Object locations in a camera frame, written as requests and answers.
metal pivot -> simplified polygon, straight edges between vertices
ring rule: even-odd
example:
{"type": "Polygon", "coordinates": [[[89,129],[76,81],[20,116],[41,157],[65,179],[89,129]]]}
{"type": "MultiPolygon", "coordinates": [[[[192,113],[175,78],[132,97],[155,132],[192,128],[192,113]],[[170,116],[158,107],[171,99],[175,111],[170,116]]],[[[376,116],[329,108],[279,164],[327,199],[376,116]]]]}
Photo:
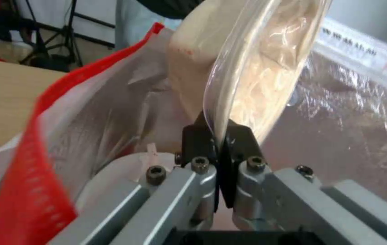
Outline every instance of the metal pivot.
{"type": "Polygon", "coordinates": [[[146,171],[146,181],[151,185],[160,185],[166,178],[166,170],[160,165],[151,166],[146,171]]]}
{"type": "Polygon", "coordinates": [[[194,157],[190,167],[197,174],[205,174],[209,170],[209,165],[209,160],[206,157],[194,157]]]}
{"type": "Polygon", "coordinates": [[[265,169],[266,162],[263,157],[251,156],[247,159],[248,169],[253,172],[259,172],[265,169]]]}

black cable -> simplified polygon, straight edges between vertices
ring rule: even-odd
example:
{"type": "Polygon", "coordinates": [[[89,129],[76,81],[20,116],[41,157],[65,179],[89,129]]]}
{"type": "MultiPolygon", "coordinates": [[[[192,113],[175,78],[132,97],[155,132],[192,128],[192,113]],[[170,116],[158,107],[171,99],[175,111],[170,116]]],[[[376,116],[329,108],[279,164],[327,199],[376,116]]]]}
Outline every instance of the black cable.
{"type": "MultiPolygon", "coordinates": [[[[68,15],[68,12],[71,9],[71,7],[72,7],[72,1],[69,3],[69,7],[66,9],[65,16],[63,16],[63,25],[64,26],[66,26],[66,16],[68,15]]],[[[65,42],[65,36],[63,36],[61,43],[64,43],[64,42],[65,42]]],[[[63,51],[63,46],[59,48],[57,54],[60,54],[61,51],[63,51]]]]}
{"type": "Polygon", "coordinates": [[[63,25],[64,26],[66,26],[66,16],[68,15],[68,12],[71,9],[71,7],[72,7],[72,0],[71,0],[71,3],[69,3],[68,9],[66,9],[65,16],[63,17],[63,25]]]}
{"type": "Polygon", "coordinates": [[[32,19],[36,23],[36,17],[34,16],[33,9],[30,6],[29,0],[26,0],[26,3],[27,3],[27,6],[28,6],[28,8],[30,10],[30,14],[31,14],[32,19]]]}

plastic wrap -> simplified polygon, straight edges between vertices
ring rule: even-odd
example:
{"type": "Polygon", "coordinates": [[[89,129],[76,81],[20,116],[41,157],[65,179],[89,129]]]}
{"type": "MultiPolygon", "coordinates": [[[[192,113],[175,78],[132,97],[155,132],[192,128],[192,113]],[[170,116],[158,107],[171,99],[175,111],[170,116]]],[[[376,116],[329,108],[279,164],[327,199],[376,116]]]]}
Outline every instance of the plastic wrap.
{"type": "Polygon", "coordinates": [[[247,1],[204,95],[206,120],[219,146],[228,118],[264,140],[293,91],[328,6],[327,0],[247,1]]]}
{"type": "Polygon", "coordinates": [[[323,184],[352,179],[387,200],[387,86],[359,70],[312,52],[262,150],[274,170],[307,165],[323,184]]]}
{"type": "Polygon", "coordinates": [[[72,200],[83,186],[115,158],[146,151],[156,142],[159,152],[181,148],[188,120],[167,79],[165,29],[122,67],[105,71],[108,79],[49,145],[56,174],[72,200]]]}

red perforated strip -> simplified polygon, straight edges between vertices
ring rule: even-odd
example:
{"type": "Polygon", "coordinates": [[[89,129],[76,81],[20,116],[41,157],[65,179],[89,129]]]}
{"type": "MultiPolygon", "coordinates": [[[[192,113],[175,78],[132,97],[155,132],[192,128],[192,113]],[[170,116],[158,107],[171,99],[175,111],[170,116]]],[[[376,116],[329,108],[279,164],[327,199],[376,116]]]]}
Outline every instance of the red perforated strip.
{"type": "Polygon", "coordinates": [[[136,45],[67,74],[39,97],[0,185],[0,244],[45,244],[76,217],[47,157],[39,115],[74,86],[136,52],[163,27],[155,23],[136,45]]]}

bolt head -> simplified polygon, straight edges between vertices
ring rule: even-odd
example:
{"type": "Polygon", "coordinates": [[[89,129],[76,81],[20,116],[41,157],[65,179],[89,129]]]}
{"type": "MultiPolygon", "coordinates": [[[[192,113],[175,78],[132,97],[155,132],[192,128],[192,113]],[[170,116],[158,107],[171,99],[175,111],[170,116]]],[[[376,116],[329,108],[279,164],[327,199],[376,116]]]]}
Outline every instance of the bolt head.
{"type": "Polygon", "coordinates": [[[205,174],[209,170],[209,164],[207,157],[194,157],[190,162],[190,168],[197,174],[205,174]]]}
{"type": "Polygon", "coordinates": [[[146,181],[151,185],[160,185],[166,178],[166,170],[160,165],[151,166],[146,171],[146,181]]]}
{"type": "Polygon", "coordinates": [[[181,165],[181,152],[176,152],[174,155],[175,165],[181,165]]]}
{"type": "Polygon", "coordinates": [[[263,157],[251,156],[247,159],[247,167],[251,171],[259,172],[265,169],[266,161],[263,157]]]}

